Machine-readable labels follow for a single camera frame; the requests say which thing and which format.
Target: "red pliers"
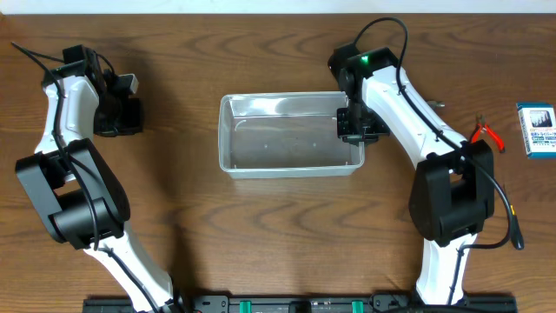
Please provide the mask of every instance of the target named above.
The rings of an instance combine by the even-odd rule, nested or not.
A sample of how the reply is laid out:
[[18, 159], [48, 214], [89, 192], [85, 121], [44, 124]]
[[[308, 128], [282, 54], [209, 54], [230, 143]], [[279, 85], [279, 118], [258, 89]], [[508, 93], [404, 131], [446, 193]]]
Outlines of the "red pliers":
[[471, 134], [471, 139], [469, 141], [471, 143], [476, 143], [479, 140], [479, 135], [482, 131], [485, 131], [496, 143], [498, 147], [498, 151], [500, 153], [506, 152], [506, 146], [504, 145], [504, 141], [498, 134], [494, 132], [490, 127], [488, 127], [487, 123], [485, 122], [485, 117], [482, 115], [477, 115], [477, 126], [475, 126], [475, 130]]

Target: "wood grain surface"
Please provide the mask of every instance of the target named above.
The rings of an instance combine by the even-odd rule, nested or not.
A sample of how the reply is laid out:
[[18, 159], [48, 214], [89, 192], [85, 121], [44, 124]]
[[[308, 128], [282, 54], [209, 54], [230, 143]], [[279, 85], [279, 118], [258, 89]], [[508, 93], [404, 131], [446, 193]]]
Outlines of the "wood grain surface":
[[[10, 41], [53, 56], [83, 43], [137, 75], [144, 133], [95, 145], [126, 189], [142, 243], [185, 290], [411, 289], [423, 243], [407, 210], [414, 170], [393, 137], [368, 146], [347, 177], [234, 181], [218, 165], [224, 95], [337, 90], [328, 57], [376, 17], [0, 16], [0, 311], [80, 312], [88, 296], [124, 295], [100, 263], [49, 237], [16, 178], [16, 160], [39, 142], [47, 100], [43, 73]], [[556, 163], [526, 159], [515, 103], [556, 103], [556, 17], [401, 17], [411, 34], [404, 67], [421, 95], [445, 101], [439, 115], [462, 134], [483, 113], [506, 142], [495, 171], [526, 249], [473, 251], [465, 289], [513, 293], [522, 312], [555, 311]], [[384, 23], [360, 48], [399, 53], [401, 42]], [[479, 242], [505, 231], [497, 199]]]

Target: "white wall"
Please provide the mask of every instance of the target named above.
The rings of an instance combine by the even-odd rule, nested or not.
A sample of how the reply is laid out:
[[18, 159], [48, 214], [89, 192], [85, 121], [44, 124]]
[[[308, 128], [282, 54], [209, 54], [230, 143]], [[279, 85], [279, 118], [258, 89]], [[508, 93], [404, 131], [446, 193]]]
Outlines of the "white wall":
[[556, 13], [556, 0], [0, 0], [4, 14]]

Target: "metal tray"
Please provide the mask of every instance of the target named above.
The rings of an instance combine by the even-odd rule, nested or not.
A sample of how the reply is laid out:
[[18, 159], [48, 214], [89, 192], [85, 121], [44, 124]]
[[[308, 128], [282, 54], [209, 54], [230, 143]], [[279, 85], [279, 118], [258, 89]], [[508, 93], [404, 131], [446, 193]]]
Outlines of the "metal tray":
[[346, 176], [364, 146], [336, 134], [343, 92], [227, 95], [218, 126], [220, 167], [232, 178]]

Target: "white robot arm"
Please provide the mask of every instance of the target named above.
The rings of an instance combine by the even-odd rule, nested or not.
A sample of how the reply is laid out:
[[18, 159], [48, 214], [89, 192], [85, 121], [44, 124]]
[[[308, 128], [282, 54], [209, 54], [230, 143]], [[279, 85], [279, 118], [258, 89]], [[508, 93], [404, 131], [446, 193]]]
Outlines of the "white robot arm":
[[[69, 241], [104, 265], [125, 289], [135, 311], [168, 308], [174, 297], [169, 274], [155, 264], [132, 231], [125, 192], [92, 145], [94, 134], [112, 137], [141, 131], [140, 104], [128, 99], [136, 93], [137, 79], [133, 74], [116, 76], [109, 71], [98, 75], [96, 53], [83, 46], [66, 49], [63, 54], [65, 65], [53, 71], [62, 90], [45, 76], [43, 88], [49, 109], [43, 137], [34, 156], [17, 162], [17, 175], [53, 238], [60, 243]], [[59, 93], [63, 100], [56, 125]], [[62, 152], [52, 133], [56, 127]], [[53, 189], [76, 178], [60, 166], [61, 153], [80, 164], [76, 170], [85, 186], [55, 196]], [[83, 189], [90, 193], [95, 206], [98, 250], [91, 238], [89, 225], [93, 222]]]
[[[396, 68], [390, 65], [374, 71], [370, 78], [364, 79], [361, 85], [363, 103], [381, 117], [400, 141], [414, 167], [426, 160], [431, 153], [442, 156], [452, 152], [453, 149], [436, 137], [400, 94], [395, 73]], [[466, 141], [461, 134], [452, 130], [434, 113], [409, 82], [403, 69], [400, 77], [406, 86], [406, 93], [435, 127], [443, 130], [444, 135], [454, 143]], [[422, 269], [416, 285], [417, 292], [425, 304], [447, 303], [456, 269], [457, 250], [462, 244], [473, 243], [476, 237], [476, 234], [466, 234], [452, 240], [446, 247], [440, 247], [435, 241], [425, 239]], [[461, 260], [462, 269], [465, 269], [467, 257], [468, 253]], [[464, 270], [460, 270], [451, 304], [457, 303], [463, 297], [461, 288], [463, 273]]]

